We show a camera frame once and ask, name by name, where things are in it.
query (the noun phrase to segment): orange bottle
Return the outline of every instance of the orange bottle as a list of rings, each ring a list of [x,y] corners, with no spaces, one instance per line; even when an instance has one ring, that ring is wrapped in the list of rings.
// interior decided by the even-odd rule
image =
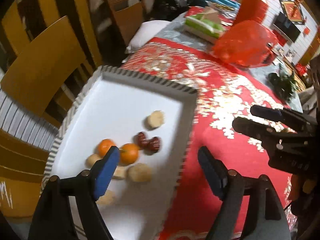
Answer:
[[[268,8],[267,0],[242,0],[233,26],[246,20],[254,20],[261,24],[266,16]]]

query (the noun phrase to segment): chair backrest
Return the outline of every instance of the chair backrest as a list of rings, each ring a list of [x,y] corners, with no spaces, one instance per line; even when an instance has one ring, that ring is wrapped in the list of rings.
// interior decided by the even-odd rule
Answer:
[[[129,0],[104,0],[109,6],[113,23],[118,27],[124,43],[128,45],[144,22],[145,2],[140,0],[132,6],[116,11],[115,6],[125,1]]]
[[[100,66],[102,59],[86,0],[15,0],[0,24],[0,42],[9,65],[30,41],[63,16],[68,16],[88,62]]]
[[[74,99],[65,88],[77,95],[92,74],[65,16],[20,52],[2,78],[1,87],[27,110],[59,127]]]
[[[49,153],[0,129],[0,207],[6,217],[31,217]]]

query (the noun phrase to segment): food item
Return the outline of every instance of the food item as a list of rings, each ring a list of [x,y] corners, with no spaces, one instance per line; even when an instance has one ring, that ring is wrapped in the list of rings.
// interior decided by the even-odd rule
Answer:
[[[129,168],[128,176],[134,182],[151,181],[152,169],[144,163],[137,163]]]
[[[113,179],[125,179],[126,173],[125,173],[125,167],[117,166],[115,173],[113,173],[112,178]]]
[[[107,189],[106,193],[103,196],[101,196],[96,201],[96,203],[99,205],[106,206],[106,205],[110,205],[115,199],[116,199],[115,193]]]
[[[152,128],[158,128],[164,124],[164,114],[159,110],[154,111],[151,115],[148,116],[147,121]]]
[[[138,145],[144,149],[148,146],[149,144],[149,140],[146,137],[146,134],[144,132],[140,132],[137,134],[137,141],[138,141]]]
[[[92,154],[90,155],[87,160],[85,161],[85,164],[89,167],[92,168],[92,166],[95,164],[96,161],[101,160],[101,157],[97,154]]]
[[[116,146],[115,142],[111,139],[103,139],[97,148],[98,154],[103,158],[111,146]]]
[[[159,137],[151,138],[148,144],[148,150],[153,153],[157,153],[160,150],[160,142],[161,140]]]
[[[120,148],[120,162],[124,165],[134,163],[139,157],[139,146],[134,143],[126,143]]]

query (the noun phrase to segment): wall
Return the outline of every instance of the wall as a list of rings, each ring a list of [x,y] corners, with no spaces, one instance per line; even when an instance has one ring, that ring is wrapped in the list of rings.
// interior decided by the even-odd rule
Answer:
[[[269,10],[267,12],[267,16],[263,21],[263,25],[266,27],[271,27],[273,25],[273,21],[275,17],[279,14],[279,12],[282,12],[282,8],[280,5],[279,0],[268,0],[269,3]],[[306,25],[296,25],[298,29],[301,31],[301,34],[299,35],[298,39],[295,43],[286,43],[283,47],[284,53],[287,53],[289,49],[294,49],[297,54],[293,58],[293,63],[296,64],[300,60],[300,58],[303,56],[305,51],[308,49],[309,45],[311,44],[313,38],[316,35],[317,32],[317,24],[315,20],[311,17],[311,15],[308,13],[308,11],[301,6],[302,13],[305,16],[307,16],[307,22]],[[310,29],[310,33],[307,36],[303,35],[303,30],[308,27]]]
[[[4,72],[0,70],[0,80]],[[57,128],[22,107],[17,106],[0,87],[0,128],[12,136],[49,150]]]

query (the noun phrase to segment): metal screw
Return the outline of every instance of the metal screw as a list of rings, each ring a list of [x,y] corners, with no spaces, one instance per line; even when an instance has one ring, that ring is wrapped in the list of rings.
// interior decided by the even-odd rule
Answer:
[[[264,181],[268,181],[269,180],[268,176],[264,175],[264,174],[260,175],[260,179],[262,179]]]
[[[84,170],[84,171],[81,172],[81,175],[84,176],[84,177],[88,176],[89,174],[90,174],[89,170]]]
[[[281,144],[277,144],[276,147],[278,150],[283,150],[283,146]]]
[[[50,181],[56,181],[58,179],[58,176],[57,175],[53,175],[50,177]]]
[[[228,174],[230,176],[236,176],[237,175],[237,172],[235,170],[228,170]]]

